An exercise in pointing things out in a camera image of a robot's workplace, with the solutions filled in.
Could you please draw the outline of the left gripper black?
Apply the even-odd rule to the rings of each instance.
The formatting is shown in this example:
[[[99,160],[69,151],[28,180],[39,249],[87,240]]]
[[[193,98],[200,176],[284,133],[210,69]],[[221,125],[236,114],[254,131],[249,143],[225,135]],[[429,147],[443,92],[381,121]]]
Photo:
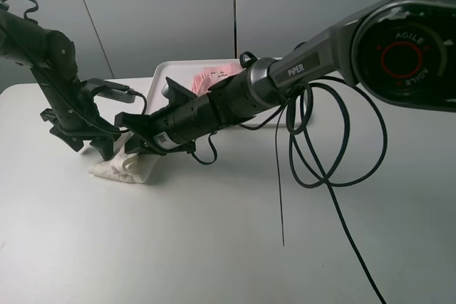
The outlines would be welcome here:
[[[89,141],[103,160],[110,160],[121,130],[101,117],[94,97],[83,88],[77,74],[42,67],[33,67],[31,72],[49,104],[40,117],[51,124],[50,133],[75,152]]]

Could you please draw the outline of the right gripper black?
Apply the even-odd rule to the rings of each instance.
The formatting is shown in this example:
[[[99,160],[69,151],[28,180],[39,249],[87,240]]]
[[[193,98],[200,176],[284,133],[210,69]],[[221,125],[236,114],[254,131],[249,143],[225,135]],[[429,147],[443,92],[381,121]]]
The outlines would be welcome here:
[[[192,153],[196,139],[214,132],[214,108],[204,95],[179,107],[167,105],[151,115],[122,112],[115,116],[115,125],[133,134],[124,144],[126,154]]]

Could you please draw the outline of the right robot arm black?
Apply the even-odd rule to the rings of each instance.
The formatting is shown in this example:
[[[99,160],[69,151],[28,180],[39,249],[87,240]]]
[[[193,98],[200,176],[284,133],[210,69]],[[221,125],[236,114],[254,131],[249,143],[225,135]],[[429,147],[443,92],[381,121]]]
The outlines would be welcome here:
[[[167,106],[122,112],[115,124],[135,142],[128,152],[192,152],[199,137],[294,100],[328,73],[361,84],[391,105],[455,110],[455,0],[383,0],[327,28],[282,59],[260,58],[196,96],[168,80]]]

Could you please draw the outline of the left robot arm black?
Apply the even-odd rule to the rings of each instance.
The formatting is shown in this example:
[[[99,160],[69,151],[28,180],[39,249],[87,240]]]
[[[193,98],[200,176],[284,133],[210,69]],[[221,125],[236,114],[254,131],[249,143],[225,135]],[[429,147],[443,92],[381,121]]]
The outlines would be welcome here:
[[[28,16],[37,10],[36,0],[1,0],[1,57],[30,68],[49,104],[40,116],[52,135],[76,152],[89,142],[108,160],[121,131],[100,116],[94,97],[125,87],[80,80],[74,42]]]

